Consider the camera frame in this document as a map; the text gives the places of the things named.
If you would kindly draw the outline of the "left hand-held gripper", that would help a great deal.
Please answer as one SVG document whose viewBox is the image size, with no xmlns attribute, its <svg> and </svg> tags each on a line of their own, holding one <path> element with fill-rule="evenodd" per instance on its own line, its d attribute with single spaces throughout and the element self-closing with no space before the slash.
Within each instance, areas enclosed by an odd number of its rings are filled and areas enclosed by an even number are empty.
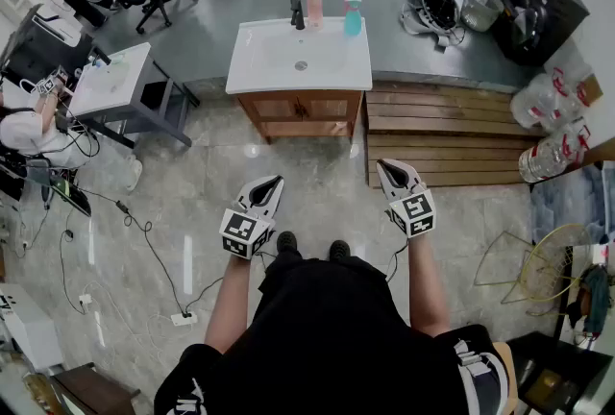
<svg viewBox="0 0 615 415">
<path fill-rule="evenodd" d="M 246 212 L 272 218 L 282 197 L 282 176 L 265 176 L 246 183 L 236 202 Z M 219 228 L 222 248 L 234 256 L 251 259 L 270 240 L 275 221 L 261 219 L 230 208 L 224 212 Z"/>
</svg>

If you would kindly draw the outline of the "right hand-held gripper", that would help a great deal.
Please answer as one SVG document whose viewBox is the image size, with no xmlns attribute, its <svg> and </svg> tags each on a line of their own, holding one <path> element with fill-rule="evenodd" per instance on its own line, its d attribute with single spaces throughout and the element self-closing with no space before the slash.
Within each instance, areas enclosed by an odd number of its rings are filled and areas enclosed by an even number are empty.
<svg viewBox="0 0 615 415">
<path fill-rule="evenodd" d="M 408 239 L 435 228 L 435 205 L 431 191 L 417 171 L 396 159 L 378 159 L 377 173 L 388 201 L 385 211 Z"/>
</svg>

